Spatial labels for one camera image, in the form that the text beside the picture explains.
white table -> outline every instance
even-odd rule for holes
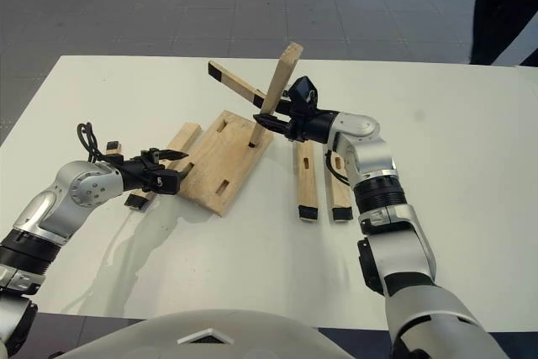
[[[255,109],[207,74],[207,59],[62,57],[0,149],[0,230],[57,170],[86,152],[76,124],[126,156],[166,146],[186,121]],[[265,89],[276,64],[219,60]],[[538,330],[538,75],[508,67],[300,61],[321,108],[382,125],[408,200],[437,258],[437,282],[489,331]],[[321,148],[317,224],[297,217],[292,145],[276,137],[228,215],[179,197],[147,213],[126,195],[96,210],[62,249],[35,297],[53,313],[150,318],[192,309],[256,309],[315,326],[386,329],[363,284],[356,219],[330,223]]]

person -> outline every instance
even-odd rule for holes
[[[471,65],[491,65],[538,11],[538,0],[476,0]],[[538,66],[538,48],[523,62]]]

black cable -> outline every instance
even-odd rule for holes
[[[342,176],[339,172],[337,172],[334,169],[333,164],[332,164],[332,160],[330,159],[330,157],[332,156],[332,153],[333,153],[332,150],[327,150],[327,153],[325,153],[325,165],[327,166],[327,170],[329,170],[330,173],[333,176],[335,176],[338,181],[344,183],[345,185],[347,185],[349,187],[350,182],[347,179],[347,177]]]
[[[86,122],[85,124],[79,124],[76,127],[76,135],[78,136],[78,139],[81,141],[82,146],[84,146],[84,149],[88,152],[87,160],[90,163],[95,163],[96,161],[105,161],[108,164],[112,165],[114,168],[116,168],[119,172],[122,172],[123,174],[128,174],[143,184],[145,184],[148,188],[153,188],[153,184],[150,180],[132,172],[131,170],[125,168],[124,166],[121,166],[111,159],[107,158],[98,147],[98,139],[93,133],[92,123]]]

wooden block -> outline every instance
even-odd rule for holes
[[[117,140],[112,140],[107,143],[107,149],[105,150],[105,155],[115,155],[121,153],[121,144]]]
[[[179,195],[224,216],[254,165],[272,140],[266,132],[256,148],[248,146],[254,122],[229,111],[204,132],[202,139],[180,160],[178,169],[192,165]]]
[[[249,83],[245,82],[243,79],[236,76],[234,73],[232,73],[225,67],[219,65],[215,61],[209,61],[208,73],[212,78],[214,78],[218,82],[221,82],[226,87],[239,94],[242,98],[245,98],[246,100],[250,101],[255,105],[256,96],[261,99],[262,103],[266,97],[263,92],[261,92],[254,86],[251,86]]]
[[[295,44],[294,42],[288,45],[286,50],[282,53],[282,56],[277,63],[277,69],[275,69],[275,72],[272,75],[271,84],[267,90],[266,99],[261,105],[260,114],[272,114],[275,112],[275,108],[282,98],[284,87],[287,85],[289,78],[292,76],[293,69],[295,69],[295,65],[297,65],[297,61],[299,60],[301,53],[303,53],[303,47],[299,44]],[[264,131],[265,129],[261,125],[256,124],[249,141],[250,147],[256,147],[260,141],[261,134]]]
[[[331,153],[331,164],[336,172],[345,177],[344,159],[336,153]],[[330,210],[335,222],[345,222],[353,219],[353,209],[351,209],[351,190],[349,185],[345,185],[339,181],[330,171],[325,167],[326,176],[329,183],[327,192],[329,193]]]
[[[200,127],[200,125],[194,124],[192,122],[185,123],[182,128],[177,132],[176,136],[174,136],[174,138],[170,141],[167,146],[167,149],[172,149],[176,151],[187,151],[188,148],[191,147],[194,141],[198,138],[200,132],[202,132],[202,128]],[[161,160],[160,163],[163,164],[165,168],[171,168],[176,170],[178,161]],[[149,202],[153,200],[155,195],[156,194],[152,191],[145,193],[141,189],[135,189],[127,197],[125,205],[129,206],[134,210],[141,210],[144,206],[146,206]]]
[[[314,148],[310,140],[296,143],[299,218],[315,221],[318,219],[318,193],[314,175]]]

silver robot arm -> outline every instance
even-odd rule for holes
[[[136,188],[175,194],[186,175],[159,163],[161,159],[181,159],[184,153],[150,149],[124,161],[120,154],[101,154],[91,124],[82,125],[82,133],[88,138],[87,142],[82,140],[90,152],[88,161],[63,166],[0,243],[0,358],[18,351],[37,313],[37,306],[24,295],[38,292],[61,247],[95,208]]]
[[[435,285],[435,257],[413,206],[407,203],[379,123],[364,115],[317,109],[307,77],[289,89],[280,110],[291,120],[256,115],[290,140],[327,144],[345,161],[365,238],[358,242],[366,285],[385,297],[392,357],[506,357],[465,305]],[[327,156],[328,168],[330,156]]]

